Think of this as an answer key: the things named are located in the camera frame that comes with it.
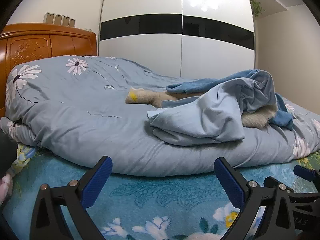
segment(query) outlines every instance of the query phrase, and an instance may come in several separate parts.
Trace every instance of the dark flower center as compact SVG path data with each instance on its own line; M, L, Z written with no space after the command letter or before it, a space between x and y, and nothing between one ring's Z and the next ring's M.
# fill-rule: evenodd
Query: dark flower center
M15 82L19 79L20 76L21 76L21 75L17 75L17 76L14 78L13 83L15 83Z

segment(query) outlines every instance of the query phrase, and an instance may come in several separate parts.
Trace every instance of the headboard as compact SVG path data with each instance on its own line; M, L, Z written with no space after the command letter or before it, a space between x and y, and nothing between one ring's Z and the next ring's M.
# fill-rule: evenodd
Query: headboard
M0 117L5 116L5 86L16 65L61 55L97 56L92 32L46 23L7 25L0 34Z

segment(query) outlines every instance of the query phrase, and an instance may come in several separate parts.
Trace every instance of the metal screw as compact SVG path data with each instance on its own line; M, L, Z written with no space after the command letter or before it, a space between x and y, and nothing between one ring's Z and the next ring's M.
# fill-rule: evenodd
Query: metal screw
M69 182L69 185L70 185L71 187L74 187L74 186L76 186L77 184L78 184L78 181L77 181L76 179L73 179L72 181Z
M40 186L40 189L42 189L42 190L45 190L45 189L47 189L48 188L48 184L42 184L41 186Z
M257 183L254 180L249 181L250 187L257 187Z
M281 190L285 190L287 187L285 186L285 184L279 184L279 188L280 188Z

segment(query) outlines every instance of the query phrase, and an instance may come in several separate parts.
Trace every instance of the black horizontal panel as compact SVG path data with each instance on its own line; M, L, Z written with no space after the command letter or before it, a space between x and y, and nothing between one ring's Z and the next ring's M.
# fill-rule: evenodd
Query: black horizontal panel
M248 49L254 49L253 32L229 23L207 18L184 15L182 34L225 41Z
M137 34L181 32L181 14L144 14L102 22L100 40Z

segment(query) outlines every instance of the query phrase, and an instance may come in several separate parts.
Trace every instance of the textured blue pad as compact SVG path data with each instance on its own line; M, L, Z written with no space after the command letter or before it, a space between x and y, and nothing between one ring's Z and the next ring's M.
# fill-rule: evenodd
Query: textured blue pad
M84 209L93 206L111 172L112 160L108 157L97 169L96 173L92 176L92 179L82 190L81 205Z
M310 169L305 168L300 165L296 165L293 168L293 173L295 175L299 176L300 178L303 178L303 179L310 181L310 182L316 180L316 172L315 171L310 170Z
M214 172L220 181L229 200L235 208L242 210L245 204L245 193L221 160L214 162Z

